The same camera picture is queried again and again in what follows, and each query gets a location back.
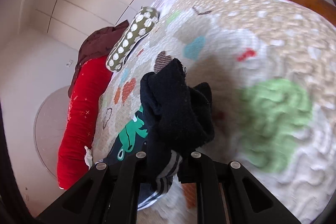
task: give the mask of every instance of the wall outlet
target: wall outlet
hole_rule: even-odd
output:
[[[70,67],[72,65],[72,63],[73,63],[73,60],[70,59],[69,62],[66,64],[66,66]]]

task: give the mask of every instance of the polka dot pillow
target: polka dot pillow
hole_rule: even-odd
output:
[[[149,34],[158,21],[157,10],[152,7],[141,8],[108,55],[106,68],[114,72],[120,71],[136,43]]]

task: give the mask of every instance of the metal screw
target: metal screw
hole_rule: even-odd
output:
[[[198,159],[202,156],[202,154],[197,152],[197,151],[194,151],[194,152],[191,153],[191,156],[195,159]]]
[[[104,170],[106,167],[107,167],[107,165],[106,165],[106,163],[104,163],[104,162],[100,162],[100,163],[98,163],[98,164],[96,165],[96,168],[97,168],[98,170]]]
[[[238,161],[233,161],[231,164],[231,167],[234,169],[239,169],[240,168],[240,163]]]
[[[139,158],[139,159],[142,159],[144,157],[146,157],[146,153],[143,152],[143,151],[139,151],[136,153],[136,157]]]

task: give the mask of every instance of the white bedspread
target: white bedspread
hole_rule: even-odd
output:
[[[157,0],[153,6],[160,12],[159,22],[122,71],[113,74],[101,97],[94,161],[107,155],[139,109],[142,76],[156,63],[178,58],[187,68],[188,85],[210,84],[219,117],[214,119],[215,140],[200,151],[213,160],[240,161],[303,224],[310,223],[336,189],[335,27],[286,0]],[[286,168],[266,172],[242,148],[237,90],[277,78],[307,92],[312,117],[289,132],[295,150]],[[177,179],[165,197],[138,213],[138,223],[150,220],[196,223],[196,209],[187,209]]]

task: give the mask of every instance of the quilted bedspread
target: quilted bedspread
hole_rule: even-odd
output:
[[[336,29],[286,0],[157,0],[159,22],[100,98],[93,159],[140,107],[140,80],[172,58],[189,86],[208,82],[215,140],[199,150],[240,161],[302,223],[336,189]],[[138,223],[196,223],[177,178]]]

